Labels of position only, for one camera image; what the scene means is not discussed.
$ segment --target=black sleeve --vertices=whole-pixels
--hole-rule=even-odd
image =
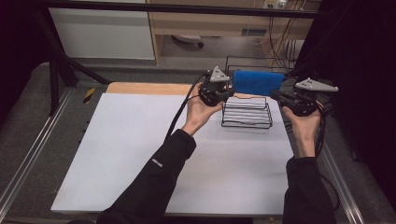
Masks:
[[[194,139],[176,130],[148,160],[134,182],[97,224],[157,223],[166,210],[185,161],[195,150]]]
[[[283,223],[336,223],[332,201],[323,186],[316,158],[291,158]]]

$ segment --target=black wire rack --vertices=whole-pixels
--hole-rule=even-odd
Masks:
[[[231,97],[222,107],[222,127],[269,129],[273,125],[265,97]]]

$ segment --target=blue foam cylinder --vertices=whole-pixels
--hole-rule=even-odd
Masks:
[[[237,70],[233,73],[233,88],[239,93],[269,96],[280,89],[283,78],[279,73]]]

